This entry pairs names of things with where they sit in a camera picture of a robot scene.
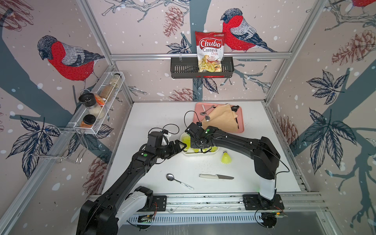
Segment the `white plastic storage box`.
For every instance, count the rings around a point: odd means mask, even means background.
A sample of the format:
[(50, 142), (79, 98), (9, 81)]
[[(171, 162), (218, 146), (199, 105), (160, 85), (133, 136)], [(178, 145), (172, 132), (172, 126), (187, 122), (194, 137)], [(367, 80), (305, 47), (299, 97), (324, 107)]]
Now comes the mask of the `white plastic storage box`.
[[(180, 141), (182, 142), (182, 139), (184, 136), (189, 136), (187, 133), (183, 133), (180, 137)], [(188, 156), (188, 157), (199, 157), (199, 156), (210, 156), (210, 155), (214, 155), (216, 154), (218, 151), (219, 151), (219, 147), (218, 147), (218, 150), (216, 152), (210, 152), (210, 149), (211, 148), (205, 148), (205, 149), (193, 149), (193, 148), (190, 148), (188, 152), (184, 152), (183, 151), (183, 154), (185, 156)]]

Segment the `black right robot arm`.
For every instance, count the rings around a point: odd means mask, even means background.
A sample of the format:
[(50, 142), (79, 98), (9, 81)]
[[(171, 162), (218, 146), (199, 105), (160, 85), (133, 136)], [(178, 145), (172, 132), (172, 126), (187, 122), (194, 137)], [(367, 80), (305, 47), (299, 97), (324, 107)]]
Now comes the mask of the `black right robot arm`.
[(267, 137), (250, 139), (227, 133), (213, 126), (204, 129), (195, 123), (191, 123), (185, 133), (191, 137), (192, 148), (222, 147), (252, 159), (255, 172), (260, 177), (259, 201), (267, 204), (275, 201), (277, 168), (281, 156)]

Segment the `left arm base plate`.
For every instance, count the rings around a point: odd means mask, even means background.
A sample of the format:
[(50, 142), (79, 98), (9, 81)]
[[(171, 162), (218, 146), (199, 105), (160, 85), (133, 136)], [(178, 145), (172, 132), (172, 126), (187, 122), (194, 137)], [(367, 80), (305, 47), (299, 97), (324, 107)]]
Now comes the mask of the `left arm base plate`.
[(148, 197), (146, 200), (146, 205), (139, 209), (137, 212), (165, 212), (166, 211), (167, 196), (157, 195)]

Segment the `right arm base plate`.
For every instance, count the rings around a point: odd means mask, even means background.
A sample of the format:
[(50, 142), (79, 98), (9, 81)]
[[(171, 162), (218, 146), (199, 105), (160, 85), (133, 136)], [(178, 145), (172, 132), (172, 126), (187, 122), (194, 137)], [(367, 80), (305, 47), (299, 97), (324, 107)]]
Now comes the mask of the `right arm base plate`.
[(256, 210), (284, 210), (282, 198), (279, 194), (276, 194), (272, 200), (268, 200), (260, 196), (259, 194), (244, 194), (242, 196), (242, 202), (246, 211)]

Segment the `yellow shuttlecock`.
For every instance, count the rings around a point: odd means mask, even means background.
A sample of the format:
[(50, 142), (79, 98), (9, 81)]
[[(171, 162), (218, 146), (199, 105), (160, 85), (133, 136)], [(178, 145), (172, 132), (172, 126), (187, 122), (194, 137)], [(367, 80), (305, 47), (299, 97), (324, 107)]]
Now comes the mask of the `yellow shuttlecock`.
[(218, 147), (214, 146), (214, 147), (211, 147), (210, 152), (216, 152), (217, 150), (218, 150)]
[(231, 156), (228, 154), (227, 151), (223, 151), (222, 153), (222, 158), (221, 158), (221, 162), (223, 164), (230, 164), (232, 162), (232, 158)]
[(191, 137), (190, 136), (184, 136), (182, 139), (182, 142), (186, 145), (184, 152), (188, 152), (191, 148)]

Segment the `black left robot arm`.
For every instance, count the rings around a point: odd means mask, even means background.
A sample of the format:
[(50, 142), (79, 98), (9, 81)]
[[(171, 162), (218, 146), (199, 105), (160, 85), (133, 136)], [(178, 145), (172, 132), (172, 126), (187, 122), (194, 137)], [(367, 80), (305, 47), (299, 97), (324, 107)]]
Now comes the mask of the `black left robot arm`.
[(163, 132), (151, 132), (147, 143), (132, 156), (129, 167), (119, 179), (96, 201), (84, 203), (76, 230), (78, 235), (116, 235), (119, 227), (135, 212), (152, 207), (152, 190), (138, 187), (132, 192), (132, 189), (159, 158), (170, 159), (186, 148), (179, 140), (164, 146), (162, 142), (166, 139)]

